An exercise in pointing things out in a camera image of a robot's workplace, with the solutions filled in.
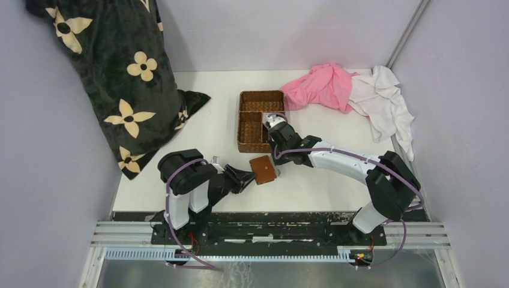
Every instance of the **gray wall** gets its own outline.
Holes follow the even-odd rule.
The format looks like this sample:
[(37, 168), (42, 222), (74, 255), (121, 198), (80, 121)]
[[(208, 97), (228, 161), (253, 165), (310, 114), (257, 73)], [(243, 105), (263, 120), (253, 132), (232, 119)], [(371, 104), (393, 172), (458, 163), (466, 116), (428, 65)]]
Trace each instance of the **gray wall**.
[(55, 30), (0, 4), (0, 286), (76, 287), (120, 172)]
[(433, 1), (394, 69), (466, 287), (507, 287), (509, 2)]
[(158, 0), (175, 71), (386, 64), (419, 0)]

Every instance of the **floor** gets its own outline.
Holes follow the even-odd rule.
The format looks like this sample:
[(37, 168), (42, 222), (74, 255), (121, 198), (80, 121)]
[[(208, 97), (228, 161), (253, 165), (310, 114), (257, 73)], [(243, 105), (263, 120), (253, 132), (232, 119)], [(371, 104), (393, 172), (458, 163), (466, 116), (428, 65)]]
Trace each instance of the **floor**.
[[(376, 250), (383, 261), (394, 252)], [(445, 287), (433, 250), (405, 250), (390, 265), (356, 271), (346, 263), (214, 262), (217, 271), (172, 269), (158, 261), (107, 260), (98, 287)]]
[[(370, 70), (348, 70), (360, 74)], [(249, 160), (262, 154), (238, 152), (236, 127), (238, 99), (242, 91), (279, 89), (306, 70), (230, 71), (175, 73), (180, 89), (207, 93), (212, 100), (194, 115), (181, 132), (158, 151), (152, 161), (134, 180), (122, 176), (114, 211), (159, 211), (164, 209), (165, 190), (157, 163), (164, 155), (196, 148), (207, 159), (220, 157), (220, 164), (250, 170)], [(350, 114), (312, 104), (288, 112), (289, 122), (302, 136), (321, 137), (336, 147), (366, 154), (381, 155), (393, 151), (391, 139), (374, 143), (368, 120), (352, 111)], [(229, 195), (214, 207), (215, 212), (266, 211), (354, 211), (370, 201), (367, 188), (354, 179), (327, 170), (280, 166), (275, 181), (250, 184), (243, 193)]]

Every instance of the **white tabletop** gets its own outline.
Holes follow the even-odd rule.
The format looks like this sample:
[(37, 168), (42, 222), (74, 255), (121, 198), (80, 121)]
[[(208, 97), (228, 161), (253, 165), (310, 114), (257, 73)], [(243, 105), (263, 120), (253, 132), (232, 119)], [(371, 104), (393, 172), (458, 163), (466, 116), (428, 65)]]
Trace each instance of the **white tabletop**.
[[(360, 74), (370, 70), (348, 70)], [(263, 154), (240, 153), (236, 143), (238, 100), (242, 91), (279, 89), (304, 74), (292, 71), (231, 71), (175, 73), (180, 89), (207, 93), (212, 97), (167, 145), (162, 147), (144, 170), (133, 180), (122, 176), (114, 211), (160, 211), (164, 209), (165, 190), (157, 163), (170, 152), (198, 149), (206, 159), (220, 157), (220, 164), (251, 170), (249, 160)], [(374, 143), (368, 120), (312, 104), (288, 112), (289, 123), (305, 137), (314, 135), (338, 148), (382, 155), (393, 151), (390, 139)], [(327, 170), (297, 166), (279, 167), (275, 181), (256, 185), (253, 181), (241, 194), (230, 194), (219, 202), (217, 212), (265, 211), (354, 211), (369, 202), (365, 185)]]

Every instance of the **pink towel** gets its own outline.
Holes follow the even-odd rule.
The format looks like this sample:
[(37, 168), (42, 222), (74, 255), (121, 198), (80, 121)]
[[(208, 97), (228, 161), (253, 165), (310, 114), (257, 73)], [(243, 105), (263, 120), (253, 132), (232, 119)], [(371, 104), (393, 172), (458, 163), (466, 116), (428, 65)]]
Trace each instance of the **pink towel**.
[(352, 92), (352, 76), (341, 66), (331, 63), (314, 66), (309, 74), (281, 87), (285, 93), (288, 110), (299, 110), (308, 103), (318, 104), (343, 113), (352, 111), (348, 98)]

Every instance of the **wicker basket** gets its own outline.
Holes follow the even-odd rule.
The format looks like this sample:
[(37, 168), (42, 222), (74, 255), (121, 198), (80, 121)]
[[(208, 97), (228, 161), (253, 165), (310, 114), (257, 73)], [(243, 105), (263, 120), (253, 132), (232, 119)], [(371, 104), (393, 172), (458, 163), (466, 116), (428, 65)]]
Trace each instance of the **wicker basket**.
[(264, 112), (285, 114), (282, 91), (244, 91), (240, 93), (237, 143), (242, 153), (270, 153), (268, 132), (262, 123)]

